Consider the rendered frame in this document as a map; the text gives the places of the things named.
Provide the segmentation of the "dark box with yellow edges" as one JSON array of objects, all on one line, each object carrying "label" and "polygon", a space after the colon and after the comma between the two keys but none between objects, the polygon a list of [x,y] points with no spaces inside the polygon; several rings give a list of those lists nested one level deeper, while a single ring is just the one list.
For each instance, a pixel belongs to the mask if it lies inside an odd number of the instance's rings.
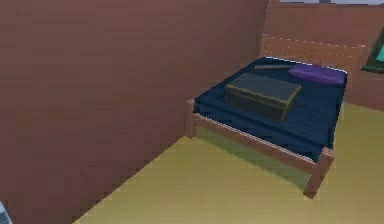
[{"label": "dark box with yellow edges", "polygon": [[225,101],[245,112],[283,121],[300,90],[298,84],[244,73],[225,86]]}]

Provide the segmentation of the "wooden bed with blue cover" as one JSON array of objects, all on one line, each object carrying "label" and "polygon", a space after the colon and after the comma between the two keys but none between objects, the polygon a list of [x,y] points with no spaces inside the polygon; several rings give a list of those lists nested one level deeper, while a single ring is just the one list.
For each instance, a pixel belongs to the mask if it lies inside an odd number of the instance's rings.
[{"label": "wooden bed with blue cover", "polygon": [[[351,73],[365,50],[348,46],[262,36],[259,58],[185,102],[186,136],[202,126],[309,174],[303,194],[315,197],[335,159],[334,132]],[[289,74],[298,64],[319,65],[347,74],[343,85],[305,81]],[[283,121],[231,106],[225,86],[251,73],[301,86]]]}]

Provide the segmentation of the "purple pillow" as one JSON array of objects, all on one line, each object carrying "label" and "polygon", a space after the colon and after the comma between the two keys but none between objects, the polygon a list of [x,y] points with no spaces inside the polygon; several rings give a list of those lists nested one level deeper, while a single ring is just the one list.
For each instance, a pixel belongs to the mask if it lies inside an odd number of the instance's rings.
[{"label": "purple pillow", "polygon": [[343,85],[347,74],[319,65],[298,64],[289,70],[289,74],[310,82],[328,85]]}]

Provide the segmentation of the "green framed picture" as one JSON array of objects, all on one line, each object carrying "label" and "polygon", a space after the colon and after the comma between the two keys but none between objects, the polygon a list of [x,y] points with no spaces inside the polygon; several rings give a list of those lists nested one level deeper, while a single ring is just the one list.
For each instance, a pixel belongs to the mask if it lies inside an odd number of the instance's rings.
[{"label": "green framed picture", "polygon": [[362,71],[384,74],[384,26],[372,48]]}]

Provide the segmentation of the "pale grey object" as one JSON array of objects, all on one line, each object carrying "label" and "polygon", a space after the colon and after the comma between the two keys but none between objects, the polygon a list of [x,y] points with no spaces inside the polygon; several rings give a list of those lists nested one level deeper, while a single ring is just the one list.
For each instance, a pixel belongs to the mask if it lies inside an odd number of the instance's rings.
[{"label": "pale grey object", "polygon": [[0,201],[0,224],[13,224],[1,201]]}]

